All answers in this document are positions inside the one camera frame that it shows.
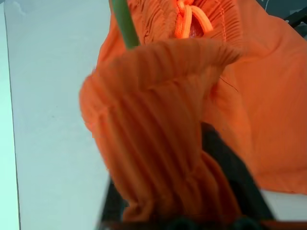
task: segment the pleated orange cloth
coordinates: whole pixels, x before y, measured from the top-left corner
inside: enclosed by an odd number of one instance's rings
[[[124,220],[240,215],[220,167],[201,150],[200,121],[261,188],[307,194],[306,41],[255,0],[185,3],[201,17],[191,12],[189,23],[177,0],[130,0],[142,44],[132,51],[112,15],[80,92],[85,124],[129,202]],[[187,25],[189,38],[176,39]]]

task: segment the black object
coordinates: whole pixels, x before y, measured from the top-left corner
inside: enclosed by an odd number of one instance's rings
[[[244,215],[255,220],[274,219],[243,161],[223,142],[215,129],[202,123],[202,149],[221,166]]]
[[[250,218],[240,218],[228,226],[208,223],[197,224],[189,219],[178,218],[161,223],[103,223],[100,230],[264,230],[264,225]]]
[[[293,28],[299,26],[302,22],[307,24],[307,7],[291,14],[290,16],[286,17],[284,20],[288,22],[289,25],[292,26]]]
[[[110,179],[101,221],[121,221],[124,204],[124,200],[115,188],[113,181]]]

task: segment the orange shorts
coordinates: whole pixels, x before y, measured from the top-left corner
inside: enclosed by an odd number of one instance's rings
[[[232,221],[240,210],[201,150],[212,124],[261,188],[307,194],[307,43],[255,0],[194,0],[174,39],[176,0],[130,0],[142,46],[126,51],[114,15],[80,92],[83,119],[130,207],[125,220],[188,215]]]

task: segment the orange fabric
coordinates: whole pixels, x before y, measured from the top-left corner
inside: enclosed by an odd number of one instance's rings
[[[80,105],[124,220],[186,215],[232,221],[240,211],[221,169],[201,150],[212,124],[264,189],[307,194],[307,44],[255,0],[194,0],[176,37],[176,0],[130,0],[142,46],[126,51],[115,18]]]

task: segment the orange cord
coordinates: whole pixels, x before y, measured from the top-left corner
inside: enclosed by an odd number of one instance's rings
[[[212,24],[204,11],[197,6],[192,6],[194,0],[178,0],[177,8],[179,11],[177,17],[175,36],[177,38],[188,38],[191,31],[192,16],[199,21],[204,33],[213,30]]]

